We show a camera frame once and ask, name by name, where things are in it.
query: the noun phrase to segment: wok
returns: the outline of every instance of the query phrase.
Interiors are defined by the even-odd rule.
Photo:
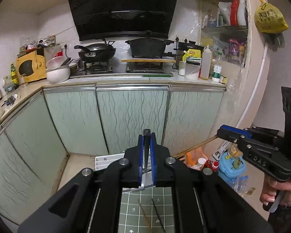
[[[79,57],[87,63],[106,62],[115,55],[116,48],[112,46],[115,41],[107,43],[104,38],[102,40],[104,43],[91,44],[89,46],[77,45],[74,48],[82,50],[79,52]]]

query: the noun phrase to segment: yellow seasoning package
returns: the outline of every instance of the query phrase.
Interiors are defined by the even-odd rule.
[[[189,49],[188,51],[184,51],[184,55],[182,57],[182,61],[186,61],[188,58],[200,58],[201,51],[196,49]]]
[[[255,25],[260,32],[264,33],[282,33],[289,27],[278,8],[260,0],[261,5],[255,12]]]

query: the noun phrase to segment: white pipe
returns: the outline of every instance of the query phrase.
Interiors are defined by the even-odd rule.
[[[268,49],[268,43],[265,43],[262,63],[261,63],[261,67],[260,67],[260,71],[259,71],[259,75],[258,75],[257,81],[255,82],[255,87],[253,88],[253,91],[252,91],[252,94],[251,94],[250,99],[248,101],[248,104],[247,104],[247,106],[246,106],[246,108],[244,110],[244,113],[242,114],[241,118],[239,119],[239,121],[238,121],[238,123],[236,125],[236,128],[238,128],[241,125],[241,122],[244,120],[244,117],[248,112],[248,109],[249,109],[249,107],[251,105],[253,97],[255,96],[255,92],[257,91],[257,88],[259,86],[260,79],[261,79],[262,72],[263,72],[263,68],[264,68],[265,59],[266,59],[267,49]]]

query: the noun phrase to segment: yellow microwave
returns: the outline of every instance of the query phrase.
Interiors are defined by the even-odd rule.
[[[44,49],[40,48],[36,51],[28,53],[16,60],[16,74],[20,78],[25,74],[25,82],[32,82],[47,77],[45,71]]]

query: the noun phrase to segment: countertop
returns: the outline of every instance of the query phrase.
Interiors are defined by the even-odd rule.
[[[11,95],[17,94],[18,98],[15,104],[11,107],[4,106],[4,114],[1,117],[1,120],[8,114],[16,109],[24,99],[28,96],[35,94],[41,88],[56,87],[56,86],[66,86],[66,85],[80,85],[80,84],[124,84],[124,83],[178,83],[181,85],[203,85],[203,86],[215,86],[224,88],[226,85],[221,83],[213,82],[212,80],[202,80],[198,81],[189,80],[184,78],[184,76],[178,75],[177,72],[172,72],[172,77],[142,77],[141,75],[104,75],[104,76],[95,76],[95,77],[84,77],[84,78],[72,78],[68,79],[62,83],[50,84],[46,79],[28,83],[25,87],[19,87],[14,92],[5,95],[0,101],[0,105],[4,103]]]

